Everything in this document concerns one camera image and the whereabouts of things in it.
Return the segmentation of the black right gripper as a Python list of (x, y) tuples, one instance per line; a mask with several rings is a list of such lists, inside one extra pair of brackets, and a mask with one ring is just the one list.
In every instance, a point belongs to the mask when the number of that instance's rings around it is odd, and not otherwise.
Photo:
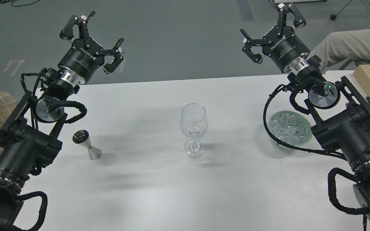
[(248, 33), (241, 28), (240, 32), (244, 36), (243, 53), (254, 63), (261, 64), (263, 57), (261, 54), (254, 54), (252, 47), (262, 47), (262, 53), (276, 64), (282, 73), (288, 72), (289, 63), (302, 56), (307, 57), (310, 50), (295, 35), (292, 27), (286, 27), (286, 16), (288, 13), (294, 15), (293, 25), (295, 28), (304, 27), (306, 21), (294, 3), (280, 3), (269, 0), (269, 3), (278, 11), (277, 25), (270, 29), (262, 39), (252, 39)]

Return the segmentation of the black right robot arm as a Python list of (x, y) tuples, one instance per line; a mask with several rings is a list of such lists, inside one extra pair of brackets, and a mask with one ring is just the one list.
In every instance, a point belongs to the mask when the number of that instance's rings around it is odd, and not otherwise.
[[(328, 82), (320, 72), (321, 59), (296, 36), (294, 29), (306, 21), (294, 3), (269, 3), (278, 11), (277, 24), (263, 38), (253, 39), (244, 29), (242, 51), (255, 63), (270, 57), (289, 83), (269, 95), (263, 110), (267, 134), (278, 144), (348, 162), (352, 173), (333, 168), (328, 174), (328, 196), (332, 205), (347, 214), (363, 215), (364, 229), (370, 222), (370, 104), (346, 77)], [(298, 112), (311, 115), (313, 136), (321, 150), (305, 149), (278, 139), (269, 129), (266, 113), (280, 91), (290, 91), (289, 101)]]

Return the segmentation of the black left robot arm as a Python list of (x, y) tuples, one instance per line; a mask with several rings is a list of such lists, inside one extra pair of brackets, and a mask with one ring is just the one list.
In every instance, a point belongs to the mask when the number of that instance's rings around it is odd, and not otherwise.
[(24, 202), (35, 197), (41, 198), (41, 205), (30, 230), (41, 228), (48, 197), (41, 191), (21, 195), (22, 188), (30, 175), (39, 175), (57, 157), (63, 145), (58, 139), (63, 125), (86, 116), (86, 107), (68, 97), (77, 94), (100, 67), (109, 74), (124, 60), (123, 38), (111, 49), (91, 38), (88, 23), (94, 15), (94, 11), (88, 16), (73, 15), (61, 30), (60, 38), (72, 45), (58, 70), (44, 68), (21, 76), (25, 94), (0, 127), (0, 231), (19, 231), (14, 222)]

